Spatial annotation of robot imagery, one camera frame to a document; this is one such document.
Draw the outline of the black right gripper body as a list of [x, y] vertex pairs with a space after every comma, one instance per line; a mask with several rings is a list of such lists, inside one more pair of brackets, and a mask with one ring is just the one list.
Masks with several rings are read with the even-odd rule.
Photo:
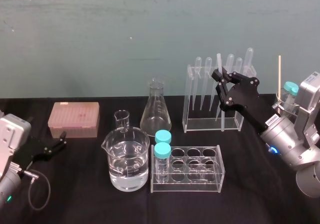
[[268, 128], [266, 121], [273, 116], [273, 108], [258, 94], [258, 85], [259, 80], [254, 77], [251, 78], [250, 83], [236, 84], [235, 105], [223, 105], [220, 103], [220, 108], [224, 112], [239, 112], [260, 134]]

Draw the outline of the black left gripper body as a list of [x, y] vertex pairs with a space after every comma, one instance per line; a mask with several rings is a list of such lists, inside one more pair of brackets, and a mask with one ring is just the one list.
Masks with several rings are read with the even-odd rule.
[[27, 170], [34, 162], [50, 159], [54, 149], [54, 145], [31, 138], [15, 152], [13, 162], [22, 170]]

